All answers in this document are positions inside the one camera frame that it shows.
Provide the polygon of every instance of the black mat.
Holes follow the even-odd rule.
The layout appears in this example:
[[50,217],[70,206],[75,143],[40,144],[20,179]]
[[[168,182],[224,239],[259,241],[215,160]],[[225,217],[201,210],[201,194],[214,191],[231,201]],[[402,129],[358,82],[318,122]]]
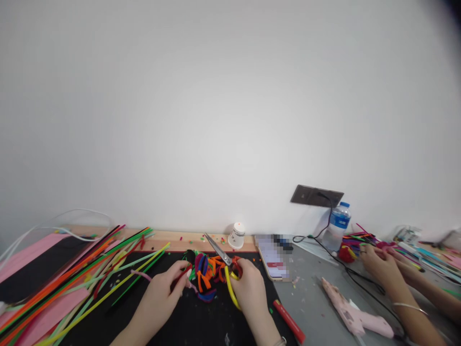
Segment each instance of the black mat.
[[[145,256],[146,253],[131,254],[126,263]],[[293,333],[285,321],[274,309],[272,302],[279,296],[259,261],[258,253],[239,253],[240,257],[253,261],[260,270],[266,284],[267,306],[274,310],[272,315],[280,335],[287,339],[288,345],[296,345]],[[149,276],[165,272],[175,261],[180,260],[182,253],[165,253],[162,258],[148,271]],[[104,296],[110,290],[110,284],[122,280],[129,274],[126,269],[114,274],[104,286],[98,297]],[[112,303],[125,290],[134,278],[126,282],[117,292],[107,298],[99,307],[75,326],[64,338],[61,346],[78,345],[109,345],[126,327],[140,302],[148,281],[141,278],[116,305]],[[230,342],[225,343],[226,335]],[[201,345],[201,346],[238,346],[256,345],[244,315],[234,306],[225,284],[218,283],[217,298],[207,304],[199,300],[192,289],[186,289],[179,299],[173,314],[148,345]]]

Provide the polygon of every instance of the water bottle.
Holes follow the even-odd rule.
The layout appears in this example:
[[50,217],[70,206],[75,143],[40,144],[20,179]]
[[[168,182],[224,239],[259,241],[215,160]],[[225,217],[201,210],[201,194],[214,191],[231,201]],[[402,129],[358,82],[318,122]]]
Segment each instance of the water bottle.
[[330,225],[325,230],[322,238],[322,244],[330,251],[338,251],[341,246],[342,236],[346,231],[349,220],[351,219],[351,205],[346,202],[341,202],[331,212]]

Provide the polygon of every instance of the scissor blade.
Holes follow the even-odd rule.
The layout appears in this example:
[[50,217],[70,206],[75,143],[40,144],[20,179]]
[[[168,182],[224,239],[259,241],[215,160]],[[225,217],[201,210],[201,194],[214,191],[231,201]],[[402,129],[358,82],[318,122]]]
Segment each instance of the scissor blade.
[[228,266],[232,264],[232,260],[227,256],[227,254],[219,247],[218,244],[215,243],[213,238],[211,238],[207,233],[205,233],[205,238],[210,242],[211,246],[214,248],[218,256],[222,258],[224,263],[226,263]]

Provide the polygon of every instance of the white bottle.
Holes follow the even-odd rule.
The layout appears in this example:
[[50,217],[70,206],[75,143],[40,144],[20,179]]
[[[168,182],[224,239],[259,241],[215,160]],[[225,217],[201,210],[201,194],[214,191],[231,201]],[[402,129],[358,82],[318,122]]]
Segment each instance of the white bottle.
[[338,251],[341,246],[342,237],[347,229],[349,220],[351,219],[351,205],[346,202],[341,202],[331,212],[330,225],[325,230],[322,238],[322,244],[330,251]]
[[239,250],[243,246],[243,242],[245,240],[245,226],[241,222],[234,223],[234,227],[232,228],[232,232],[229,234],[227,238],[227,242],[230,247]]

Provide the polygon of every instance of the scissors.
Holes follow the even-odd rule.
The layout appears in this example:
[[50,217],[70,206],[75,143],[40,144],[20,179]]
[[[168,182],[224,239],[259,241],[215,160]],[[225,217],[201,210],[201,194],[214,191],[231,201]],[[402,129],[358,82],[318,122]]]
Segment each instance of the scissors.
[[[205,237],[210,242],[211,246],[214,248],[214,250],[219,255],[219,257],[221,257],[223,262],[226,264],[226,266],[224,267],[224,272],[226,274],[226,282],[227,282],[227,288],[229,289],[230,298],[234,302],[237,309],[242,311],[242,309],[240,308],[239,302],[237,301],[237,298],[235,297],[234,290],[232,289],[232,285],[231,285],[231,280],[229,278],[229,267],[232,265],[232,259],[218,246],[218,244],[215,243],[215,241],[207,233],[205,233]],[[239,277],[235,275],[233,271],[230,271],[230,276],[235,280],[239,280]]]

